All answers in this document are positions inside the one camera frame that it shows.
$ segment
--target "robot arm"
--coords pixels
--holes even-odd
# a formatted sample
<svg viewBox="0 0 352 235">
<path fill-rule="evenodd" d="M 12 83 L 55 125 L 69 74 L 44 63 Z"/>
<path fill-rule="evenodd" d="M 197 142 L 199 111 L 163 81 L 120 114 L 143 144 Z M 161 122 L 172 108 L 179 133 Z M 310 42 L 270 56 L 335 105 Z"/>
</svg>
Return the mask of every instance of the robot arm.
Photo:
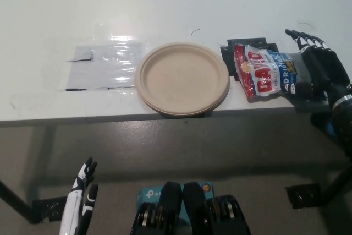
<svg viewBox="0 0 352 235">
<path fill-rule="evenodd" d="M 89 183 L 94 180 L 93 174 L 96 166 L 97 163 L 89 158 L 79 171 L 71 192 L 67 196 L 59 235 L 86 234 L 97 197 L 98 185 L 91 187 L 84 205 L 82 200 Z"/>
</svg>

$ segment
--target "gray carpet floor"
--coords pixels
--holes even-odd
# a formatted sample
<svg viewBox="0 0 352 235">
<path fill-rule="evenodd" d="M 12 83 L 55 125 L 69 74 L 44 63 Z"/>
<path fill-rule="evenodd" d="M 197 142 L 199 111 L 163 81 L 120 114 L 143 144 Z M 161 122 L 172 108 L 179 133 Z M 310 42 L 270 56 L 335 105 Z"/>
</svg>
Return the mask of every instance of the gray carpet floor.
<svg viewBox="0 0 352 235">
<path fill-rule="evenodd" d="M 85 160 L 100 185 L 89 234 L 129 234 L 142 187 L 213 181 L 233 194 L 253 235 L 351 234 L 352 192 L 322 209 L 293 210 L 285 187 L 329 183 L 348 166 L 343 151 L 303 114 L 174 119 L 0 129 L 0 179 L 26 201 L 67 195 Z M 0 234 L 58 234 L 30 225 L 0 201 Z"/>
</svg>

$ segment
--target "table top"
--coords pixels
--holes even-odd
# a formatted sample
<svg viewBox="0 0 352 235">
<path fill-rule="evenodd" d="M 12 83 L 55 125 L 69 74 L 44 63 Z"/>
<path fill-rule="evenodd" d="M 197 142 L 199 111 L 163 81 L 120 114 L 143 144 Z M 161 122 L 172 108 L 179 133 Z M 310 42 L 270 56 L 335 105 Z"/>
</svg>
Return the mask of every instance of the table top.
<svg viewBox="0 0 352 235">
<path fill-rule="evenodd" d="M 161 118 L 135 89 L 61 89 L 73 48 L 108 28 L 143 36 L 149 49 L 168 41 L 202 43 L 220 54 L 227 39 L 266 37 L 280 51 L 297 52 L 284 30 L 319 36 L 349 75 L 352 3 L 349 0 L 1 0 L 0 125 Z M 253 110 L 293 110 L 285 98 L 248 103 L 239 83 L 214 116 Z"/>
</svg>

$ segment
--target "chip bag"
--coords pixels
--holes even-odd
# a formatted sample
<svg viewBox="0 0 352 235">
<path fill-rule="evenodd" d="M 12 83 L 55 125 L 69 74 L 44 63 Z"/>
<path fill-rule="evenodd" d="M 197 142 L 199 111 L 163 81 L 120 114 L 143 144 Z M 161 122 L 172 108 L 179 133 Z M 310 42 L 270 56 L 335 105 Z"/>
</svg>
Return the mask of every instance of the chip bag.
<svg viewBox="0 0 352 235">
<path fill-rule="evenodd" d="M 280 91 L 296 94 L 298 73 L 291 54 L 235 45 L 234 62 L 247 98 Z"/>
</svg>

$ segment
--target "paper plate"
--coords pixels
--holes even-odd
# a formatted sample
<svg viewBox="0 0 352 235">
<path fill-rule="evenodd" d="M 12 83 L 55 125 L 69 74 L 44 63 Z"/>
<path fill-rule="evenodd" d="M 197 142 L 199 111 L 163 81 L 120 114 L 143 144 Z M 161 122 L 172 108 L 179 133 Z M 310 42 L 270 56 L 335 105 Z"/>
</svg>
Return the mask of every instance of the paper plate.
<svg viewBox="0 0 352 235">
<path fill-rule="evenodd" d="M 171 43 L 146 55 L 136 72 L 142 99 L 156 111 L 190 116 L 219 104 L 229 90 L 221 57 L 193 43 Z"/>
</svg>

